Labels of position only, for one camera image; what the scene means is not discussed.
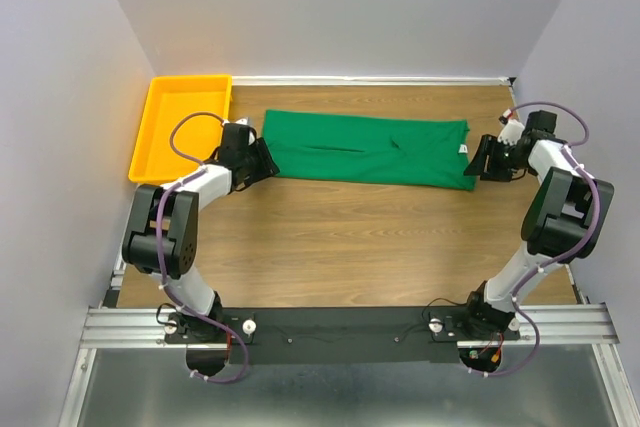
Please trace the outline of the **green t shirt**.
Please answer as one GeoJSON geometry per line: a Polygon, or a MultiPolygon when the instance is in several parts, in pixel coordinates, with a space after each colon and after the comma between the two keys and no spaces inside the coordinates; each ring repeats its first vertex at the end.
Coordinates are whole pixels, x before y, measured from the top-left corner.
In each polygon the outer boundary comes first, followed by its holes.
{"type": "Polygon", "coordinates": [[[465,120],[268,110],[262,136],[287,178],[472,191],[465,120]]]}

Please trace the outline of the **yellow plastic tray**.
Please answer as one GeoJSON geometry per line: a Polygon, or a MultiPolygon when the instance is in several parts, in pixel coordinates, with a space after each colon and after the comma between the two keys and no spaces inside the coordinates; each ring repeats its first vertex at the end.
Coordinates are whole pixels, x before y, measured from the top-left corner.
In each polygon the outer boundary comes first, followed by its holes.
{"type": "Polygon", "coordinates": [[[217,75],[159,76],[151,80],[129,167],[135,184],[159,185],[183,177],[196,163],[170,147],[171,132],[190,114],[199,115],[179,128],[174,143],[183,153],[204,160],[220,144],[228,118],[232,77],[217,75]]]}

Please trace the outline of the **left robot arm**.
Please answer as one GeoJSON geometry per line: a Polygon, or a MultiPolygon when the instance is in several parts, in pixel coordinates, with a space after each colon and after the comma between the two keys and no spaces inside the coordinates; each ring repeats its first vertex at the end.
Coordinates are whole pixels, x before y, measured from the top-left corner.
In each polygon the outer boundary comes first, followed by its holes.
{"type": "Polygon", "coordinates": [[[275,176],[266,141],[248,121],[225,121],[221,144],[197,167],[172,182],[137,187],[121,246],[123,260],[154,277],[160,290],[187,320],[201,342],[220,333],[223,324],[218,293],[195,266],[199,213],[213,201],[275,176]]]}

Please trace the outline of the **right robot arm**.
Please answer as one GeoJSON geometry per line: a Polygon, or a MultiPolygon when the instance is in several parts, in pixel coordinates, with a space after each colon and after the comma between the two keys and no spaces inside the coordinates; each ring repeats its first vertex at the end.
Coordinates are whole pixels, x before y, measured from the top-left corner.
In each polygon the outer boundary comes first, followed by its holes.
{"type": "Polygon", "coordinates": [[[523,172],[539,182],[522,222],[520,247],[497,275],[469,294],[460,314],[461,329],[471,338],[507,331],[520,303],[548,274],[588,257],[613,199],[613,185],[588,173],[573,155],[574,143],[556,136],[553,107],[541,103],[524,122],[506,110],[500,133],[482,136],[464,171],[495,182],[511,182],[523,172]]]}

